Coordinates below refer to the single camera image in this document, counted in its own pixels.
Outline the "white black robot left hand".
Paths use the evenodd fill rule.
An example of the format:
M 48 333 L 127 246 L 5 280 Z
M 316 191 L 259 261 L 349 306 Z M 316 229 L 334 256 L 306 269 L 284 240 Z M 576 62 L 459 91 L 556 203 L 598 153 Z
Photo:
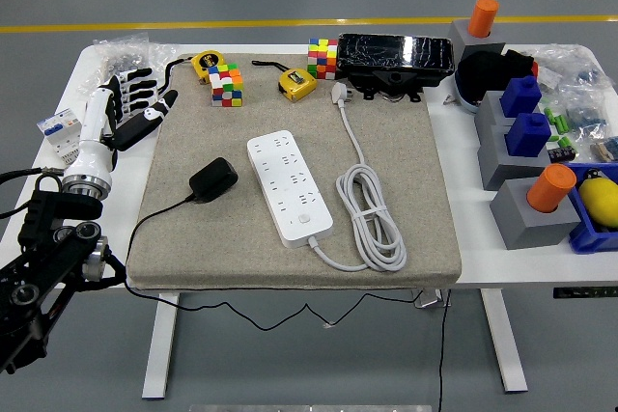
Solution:
M 104 199 L 111 191 L 117 153 L 153 133 L 178 92 L 159 89 L 150 68 L 112 75 L 89 96 L 78 155 L 64 173 L 63 190 Z

